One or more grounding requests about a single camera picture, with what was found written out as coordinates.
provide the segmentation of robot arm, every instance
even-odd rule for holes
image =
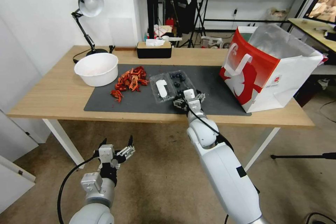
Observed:
[[[110,207],[117,184],[117,170],[134,152],[132,136],[127,146],[119,151],[115,151],[113,145],[107,145],[105,140],[98,149],[99,172],[85,173],[80,182],[86,191],[86,205],[75,213],[70,224],[114,224]]]
[[[224,142],[215,145],[218,135],[205,124],[218,131],[216,123],[203,113],[193,89],[185,90],[184,98],[194,112],[188,112],[187,134],[222,207],[237,224],[268,224],[260,211],[257,190],[236,155]]]

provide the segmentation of crayfish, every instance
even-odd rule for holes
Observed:
[[[121,102],[121,98],[124,97],[120,91],[126,91],[131,89],[140,92],[140,85],[147,86],[148,80],[146,80],[146,71],[142,66],[138,66],[135,69],[132,68],[123,73],[115,84],[115,89],[111,91],[111,95],[117,98],[118,102]]]

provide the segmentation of tissue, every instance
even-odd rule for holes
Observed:
[[[146,39],[146,46],[163,46],[164,40]]]

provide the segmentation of tissue box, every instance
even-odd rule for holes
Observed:
[[[172,45],[169,41],[165,41],[161,46],[148,47],[146,42],[138,42],[136,51],[138,58],[170,58],[172,56]]]

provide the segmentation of lamp base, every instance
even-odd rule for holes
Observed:
[[[96,54],[96,53],[107,53],[105,49],[96,49],[96,51],[89,51],[86,56],[91,55],[91,54]]]

